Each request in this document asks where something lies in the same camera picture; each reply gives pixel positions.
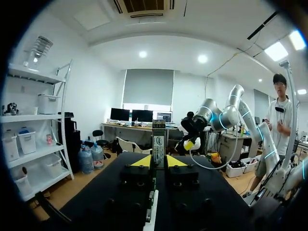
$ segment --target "white chair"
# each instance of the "white chair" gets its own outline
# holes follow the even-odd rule
[[[151,149],[142,150],[135,142],[125,141],[120,137],[116,137],[118,144],[124,152],[151,154]]]

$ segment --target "white t-shirt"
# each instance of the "white t-shirt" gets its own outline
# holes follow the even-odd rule
[[[275,107],[283,108],[284,113],[277,112]],[[292,117],[292,103],[290,100],[286,99],[284,102],[274,100],[273,102],[270,103],[266,119],[272,124],[273,129],[271,131],[271,135],[273,137],[279,155],[285,155],[290,137],[280,133],[277,130],[278,121],[282,121],[282,124],[284,126],[290,128],[291,117]]]
[[[178,126],[178,129],[179,131],[184,133],[184,136],[188,135],[188,131],[186,131],[182,125]],[[201,146],[201,140],[200,140],[200,137],[198,137],[194,143],[194,146],[191,148],[191,150],[198,150],[200,146]]]

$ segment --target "air conditioner vent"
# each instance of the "air conditioner vent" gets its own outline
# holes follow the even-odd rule
[[[164,0],[124,0],[128,13],[164,10]]]
[[[141,18],[141,17],[153,17],[153,16],[163,16],[163,13],[143,13],[143,14],[134,14],[130,16],[131,18]]]
[[[116,11],[130,18],[163,16],[174,9],[175,0],[113,0]]]

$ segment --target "glasses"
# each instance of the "glasses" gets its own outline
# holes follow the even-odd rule
[[[284,86],[284,83],[278,82],[278,83],[274,83],[274,85],[279,87],[279,86]]]

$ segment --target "yellow triangle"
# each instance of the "yellow triangle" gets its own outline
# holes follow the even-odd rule
[[[177,166],[187,166],[187,164],[181,162],[180,160],[177,160],[176,158],[167,155],[167,161],[168,161],[168,167],[174,167],[175,165]]]
[[[131,166],[140,166],[140,165],[143,165],[143,166],[145,166],[145,167],[150,167],[151,156],[152,156],[152,155],[147,155],[145,158],[142,158],[141,160],[138,160],[137,162],[135,162],[135,163],[132,164]]]

